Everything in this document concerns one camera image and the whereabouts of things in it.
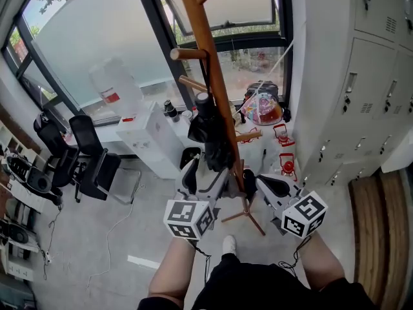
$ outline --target window frame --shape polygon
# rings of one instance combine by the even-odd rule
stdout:
[[[283,47],[287,48],[291,43],[293,38],[293,25],[292,25],[292,0],[278,0],[279,1],[279,26],[280,31],[266,31],[266,32],[250,32],[244,34],[234,34],[234,35],[225,35],[214,37],[214,42],[216,44],[217,52],[224,52],[228,50],[237,50],[237,49],[247,49],[247,48],[263,48],[263,47]],[[73,101],[67,96],[63,90],[63,85],[57,81],[57,78],[54,76],[52,70],[50,70],[46,63],[42,60],[42,57],[36,52],[35,48],[31,44],[33,36],[30,32],[30,28],[27,25],[23,12],[30,0],[24,0],[20,9],[16,13],[12,24],[10,25],[10,30],[6,36],[5,42],[1,47],[1,53],[5,58],[6,63],[10,67],[10,70],[13,72],[14,76],[20,82],[24,91],[30,96],[34,103],[39,107],[40,110],[45,111],[52,109],[55,105],[59,103],[64,103],[67,108],[72,112],[73,115],[84,115],[85,112],[82,108],[77,107]],[[171,26],[168,22],[168,18],[165,14],[161,0],[141,0],[141,3],[145,9],[146,15],[150,21],[151,27],[154,31],[156,39],[161,47],[162,53],[168,63],[169,69],[172,73],[172,76],[176,82],[176,85],[179,89],[179,92],[183,98],[185,106],[176,107],[177,110],[191,109],[194,106],[194,92],[191,88],[187,88],[185,85],[179,82],[179,77],[184,75],[187,76],[184,65],[182,61],[172,61],[170,58],[170,51],[173,48],[197,48],[196,42],[184,43],[177,45],[174,33],[171,29]],[[275,18],[275,1],[272,0],[272,8],[274,9],[274,19],[273,23],[248,23],[245,25],[262,25],[262,24],[274,24],[276,22]],[[229,26],[230,27],[240,27],[242,25]],[[10,45],[10,36],[16,28],[25,44],[28,53],[24,58],[20,66],[17,66],[13,60],[12,55],[8,50]],[[290,99],[290,87],[291,87],[291,77],[292,77],[292,49],[285,56],[284,61],[284,83],[283,83],[283,95],[279,96],[280,103],[287,107]],[[54,92],[57,94],[57,97],[49,101],[45,105],[41,106],[36,98],[33,97],[32,93],[27,89],[26,85],[23,84],[23,74],[29,64],[34,62],[42,75],[48,81]],[[121,118],[119,116],[113,118],[106,118],[98,121],[94,121],[96,127],[113,125],[119,123]]]
[[[174,4],[171,2],[171,0],[165,0],[165,1],[168,4],[169,8],[171,9],[172,13],[176,16],[175,20],[176,20],[176,23],[178,24],[179,28],[181,29],[182,34],[184,36],[192,36],[194,33],[191,32],[191,31],[187,32],[185,30],[185,27],[183,26],[182,20],[179,18],[179,14],[176,12]],[[276,20],[276,2],[274,0],[271,0],[271,14],[272,14],[272,19],[271,19],[270,22],[236,23],[236,24],[230,24],[226,27],[223,27],[222,25],[216,25],[216,26],[212,26],[210,28],[210,30],[214,31],[214,30],[221,30],[221,29],[224,29],[224,28],[241,28],[242,26],[251,26],[251,25],[274,25],[277,21]]]

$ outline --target black office chair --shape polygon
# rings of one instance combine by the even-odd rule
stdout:
[[[90,156],[90,161],[81,177],[80,192],[91,198],[106,200],[107,196],[114,198],[123,205],[133,203],[135,192],[139,185],[141,172],[136,169],[120,168],[127,171],[139,171],[139,177],[134,186],[130,197],[130,202],[124,202],[116,195],[109,192],[110,186],[114,180],[116,171],[121,164],[119,155],[109,153],[104,149],[97,137],[92,118],[86,115],[80,115],[70,118],[70,127],[77,141],[79,150]]]
[[[80,202],[80,198],[78,198],[78,177],[86,167],[85,163],[79,163],[77,160],[80,150],[76,147],[69,146],[64,141],[59,128],[51,119],[46,119],[40,115],[34,121],[33,128],[52,154],[47,160],[43,172],[47,172],[47,170],[54,172],[52,179],[52,185],[54,187],[61,188],[69,183],[76,185],[75,199],[76,202]],[[50,165],[50,162],[54,158],[58,159],[55,167]]]

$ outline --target wooden board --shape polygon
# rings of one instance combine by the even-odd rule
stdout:
[[[390,241],[387,283],[381,308],[393,310],[398,308],[406,278],[409,250],[407,206],[398,171],[381,173],[379,180],[387,210]]]
[[[363,285],[376,304],[381,303],[386,278],[386,223],[375,177],[349,184],[354,217],[356,265],[354,281]]]

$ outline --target white box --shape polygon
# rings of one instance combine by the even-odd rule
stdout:
[[[147,101],[149,114],[120,121],[116,134],[160,178],[175,179],[184,146],[156,102]]]
[[[281,227],[303,239],[323,223],[327,209],[327,204],[313,191],[283,211]]]
[[[8,274],[31,282],[34,280],[33,269],[29,261],[9,255],[7,262]]]
[[[178,238],[200,240],[214,221],[208,201],[168,200],[163,222]]]

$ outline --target white sneaker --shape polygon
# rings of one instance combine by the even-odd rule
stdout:
[[[237,242],[232,235],[227,235],[222,243],[222,254],[234,254],[237,256]]]

